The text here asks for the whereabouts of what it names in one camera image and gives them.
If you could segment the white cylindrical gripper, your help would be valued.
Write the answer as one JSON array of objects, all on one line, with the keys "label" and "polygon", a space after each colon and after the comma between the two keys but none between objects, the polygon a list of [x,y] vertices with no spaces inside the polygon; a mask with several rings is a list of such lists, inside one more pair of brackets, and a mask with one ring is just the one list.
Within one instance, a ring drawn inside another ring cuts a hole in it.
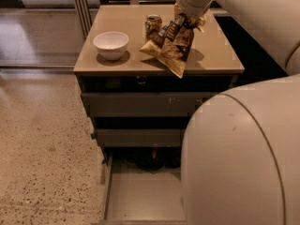
[{"label": "white cylindrical gripper", "polygon": [[206,16],[204,15],[209,9],[212,0],[176,0],[173,7],[174,16],[185,13],[188,18],[189,26],[204,32],[203,27],[206,24]]}]

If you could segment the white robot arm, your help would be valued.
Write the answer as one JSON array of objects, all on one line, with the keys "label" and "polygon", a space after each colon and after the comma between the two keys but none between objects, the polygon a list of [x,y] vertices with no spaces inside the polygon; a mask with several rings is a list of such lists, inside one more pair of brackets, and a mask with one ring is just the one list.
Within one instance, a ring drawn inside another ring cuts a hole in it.
[{"label": "white robot arm", "polygon": [[[189,16],[210,0],[177,0]],[[181,159],[187,225],[300,225],[300,0],[216,0],[286,75],[193,114]]]}]

